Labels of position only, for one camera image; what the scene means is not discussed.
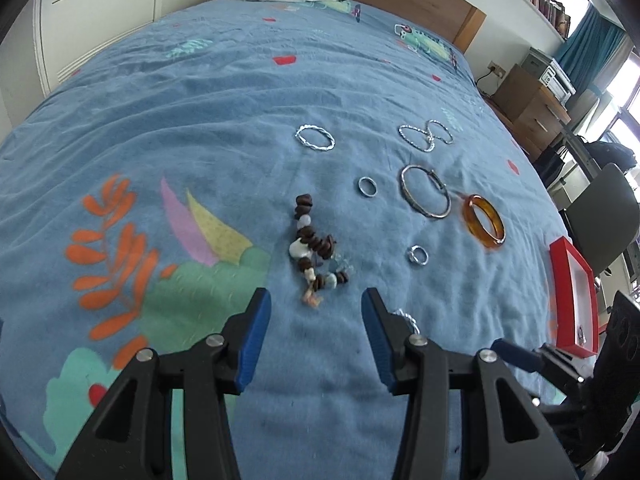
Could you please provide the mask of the red jewelry box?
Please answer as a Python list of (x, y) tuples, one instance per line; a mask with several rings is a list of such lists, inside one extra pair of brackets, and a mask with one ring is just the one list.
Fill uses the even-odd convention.
[[(599, 345), (597, 297), (594, 275), (573, 244), (564, 236), (549, 248), (554, 281), (556, 344), (572, 356), (585, 359), (595, 356)], [(585, 347), (576, 344), (576, 328), (587, 333)]]

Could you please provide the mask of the amber bangle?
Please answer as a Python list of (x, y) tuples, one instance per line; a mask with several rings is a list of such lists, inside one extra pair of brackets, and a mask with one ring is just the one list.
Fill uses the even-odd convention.
[(487, 249), (498, 249), (506, 241), (506, 226), (495, 206), (478, 194), (466, 196), (462, 218), (469, 232)]

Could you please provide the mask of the large thin silver hoop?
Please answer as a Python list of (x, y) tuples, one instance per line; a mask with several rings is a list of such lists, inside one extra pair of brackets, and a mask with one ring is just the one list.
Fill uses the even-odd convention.
[(415, 212), (430, 220), (444, 220), (449, 216), (452, 198), (434, 169), (407, 165), (399, 171), (398, 182), (401, 197)]

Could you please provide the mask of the twisted silver hoop earring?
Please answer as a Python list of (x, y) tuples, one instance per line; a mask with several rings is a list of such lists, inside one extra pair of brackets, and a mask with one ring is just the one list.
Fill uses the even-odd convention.
[(299, 126), (294, 133), (294, 139), (315, 152), (329, 152), (336, 145), (334, 135), (329, 130), (311, 124)]

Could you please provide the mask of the grey desk chair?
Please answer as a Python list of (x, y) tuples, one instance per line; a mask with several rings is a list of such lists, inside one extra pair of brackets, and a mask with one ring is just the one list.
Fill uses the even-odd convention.
[(606, 165), (560, 216), (594, 275), (608, 268), (639, 234), (639, 203), (615, 164)]

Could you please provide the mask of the blue patterned bed cover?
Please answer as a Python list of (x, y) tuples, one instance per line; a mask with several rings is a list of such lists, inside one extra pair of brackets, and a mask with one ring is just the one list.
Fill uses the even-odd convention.
[[(398, 127), (442, 122), (422, 153)], [(305, 124), (336, 145), (294, 139)], [(436, 171), (444, 220), (398, 174)], [(497, 209), (487, 249), (466, 196)], [(356, 3), (216, 0), (139, 30), (45, 99), (1, 148), (1, 419), (51, 479), (134, 354), (189, 348), (268, 289), (256, 375), (230, 402), (247, 479), (387, 479), (406, 402), (360, 314), (376, 288), (447, 350), (554, 341), (563, 222), (464, 57)]]

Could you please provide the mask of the black bag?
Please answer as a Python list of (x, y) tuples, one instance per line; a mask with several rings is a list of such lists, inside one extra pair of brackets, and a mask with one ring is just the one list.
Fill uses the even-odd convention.
[(564, 143), (550, 144), (534, 160), (533, 166), (545, 188), (558, 180), (565, 166), (563, 157), (568, 154)]

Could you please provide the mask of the wooden drawer cabinet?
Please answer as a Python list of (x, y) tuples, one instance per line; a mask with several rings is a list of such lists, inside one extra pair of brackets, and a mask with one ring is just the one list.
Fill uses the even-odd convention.
[(553, 93), (519, 65), (511, 68), (490, 100), (531, 162), (570, 122), (570, 115)]

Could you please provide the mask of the white printer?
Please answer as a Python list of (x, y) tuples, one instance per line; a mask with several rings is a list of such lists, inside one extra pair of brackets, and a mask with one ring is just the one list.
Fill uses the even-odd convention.
[(576, 90), (560, 64), (541, 50), (530, 48), (521, 66), (547, 87), (562, 106), (574, 96)]

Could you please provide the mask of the teal curtain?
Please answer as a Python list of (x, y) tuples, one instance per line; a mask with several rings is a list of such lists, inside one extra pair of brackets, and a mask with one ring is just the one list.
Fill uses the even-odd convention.
[(593, 83), (625, 36), (620, 26), (589, 6), (576, 30), (553, 55), (577, 94)]

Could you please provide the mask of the white wardrobe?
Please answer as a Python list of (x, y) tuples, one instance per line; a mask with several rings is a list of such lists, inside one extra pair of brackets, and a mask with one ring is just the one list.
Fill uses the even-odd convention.
[(1, 132), (8, 134), (106, 47), (207, 0), (27, 0), (1, 34)]

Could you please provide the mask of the wall power socket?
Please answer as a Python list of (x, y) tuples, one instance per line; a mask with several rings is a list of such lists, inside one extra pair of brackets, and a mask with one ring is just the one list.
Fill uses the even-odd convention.
[(487, 68), (492, 74), (496, 75), (500, 79), (506, 76), (506, 71), (495, 62), (490, 62), (487, 65)]

